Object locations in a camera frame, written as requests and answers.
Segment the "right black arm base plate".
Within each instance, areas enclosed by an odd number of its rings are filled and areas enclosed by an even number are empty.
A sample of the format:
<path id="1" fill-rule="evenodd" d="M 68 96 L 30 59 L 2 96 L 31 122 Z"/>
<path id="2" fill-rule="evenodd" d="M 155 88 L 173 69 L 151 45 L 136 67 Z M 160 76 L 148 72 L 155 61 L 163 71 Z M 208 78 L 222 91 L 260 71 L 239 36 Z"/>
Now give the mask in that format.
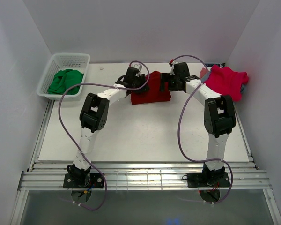
<path id="1" fill-rule="evenodd" d="M 230 186 L 230 180 L 226 172 L 210 175 L 203 172 L 189 172 L 182 177 L 182 180 L 187 181 L 189 188 L 228 188 Z"/>

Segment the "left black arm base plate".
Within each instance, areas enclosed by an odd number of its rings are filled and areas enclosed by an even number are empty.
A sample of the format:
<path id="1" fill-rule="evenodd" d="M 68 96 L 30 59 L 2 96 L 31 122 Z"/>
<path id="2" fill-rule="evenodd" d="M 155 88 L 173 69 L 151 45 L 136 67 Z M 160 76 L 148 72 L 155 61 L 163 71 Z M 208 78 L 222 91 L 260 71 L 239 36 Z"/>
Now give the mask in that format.
<path id="1" fill-rule="evenodd" d="M 64 177 L 63 188 L 103 188 L 104 179 L 99 173 L 90 173 L 84 178 L 75 178 L 73 175 L 66 174 Z"/>

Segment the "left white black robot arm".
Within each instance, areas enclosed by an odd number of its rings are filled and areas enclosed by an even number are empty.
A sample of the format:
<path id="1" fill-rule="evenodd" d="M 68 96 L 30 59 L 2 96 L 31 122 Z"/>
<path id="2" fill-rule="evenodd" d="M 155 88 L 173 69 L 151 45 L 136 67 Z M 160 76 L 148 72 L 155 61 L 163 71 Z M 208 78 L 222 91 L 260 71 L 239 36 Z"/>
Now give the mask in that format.
<path id="1" fill-rule="evenodd" d="M 107 122 L 109 106 L 136 91 L 147 91 L 146 76 L 141 73 L 142 65 L 135 63 L 128 67 L 126 74 L 120 77 L 113 86 L 98 94 L 89 93 L 84 101 L 79 120 L 81 137 L 79 149 L 72 165 L 67 166 L 69 177 L 75 185 L 86 187 L 90 184 L 89 159 L 85 157 L 95 144 L 99 131 Z"/>

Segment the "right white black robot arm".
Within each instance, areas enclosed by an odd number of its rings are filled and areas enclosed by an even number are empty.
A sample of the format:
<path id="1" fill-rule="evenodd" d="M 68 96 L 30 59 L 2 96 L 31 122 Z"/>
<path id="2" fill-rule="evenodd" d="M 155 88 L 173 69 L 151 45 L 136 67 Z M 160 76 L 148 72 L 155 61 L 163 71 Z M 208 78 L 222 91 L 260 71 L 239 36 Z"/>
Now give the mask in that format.
<path id="1" fill-rule="evenodd" d="M 224 153 L 227 139 L 236 126 L 235 109 L 230 95 L 221 95 L 207 87 L 197 76 L 191 75 L 185 62 L 171 61 L 171 71 L 161 74 L 161 90 L 183 91 L 204 106 L 203 123 L 208 132 L 207 157 L 201 160 L 202 172 L 186 175 L 189 187 L 229 186 L 225 172 Z"/>

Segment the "dark red t shirt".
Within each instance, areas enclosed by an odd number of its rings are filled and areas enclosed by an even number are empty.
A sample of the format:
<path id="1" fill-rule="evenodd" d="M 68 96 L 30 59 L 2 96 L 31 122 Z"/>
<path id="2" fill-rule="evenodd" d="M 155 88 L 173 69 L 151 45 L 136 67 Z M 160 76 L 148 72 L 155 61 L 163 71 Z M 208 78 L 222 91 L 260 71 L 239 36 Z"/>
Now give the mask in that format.
<path id="1" fill-rule="evenodd" d="M 167 85 L 164 87 L 164 91 L 160 90 L 161 87 L 161 73 L 154 71 L 150 74 L 150 79 L 148 82 L 149 90 L 143 93 L 131 93 L 131 104 L 150 104 L 158 102 L 168 102 L 171 100 L 171 94 L 168 91 Z"/>

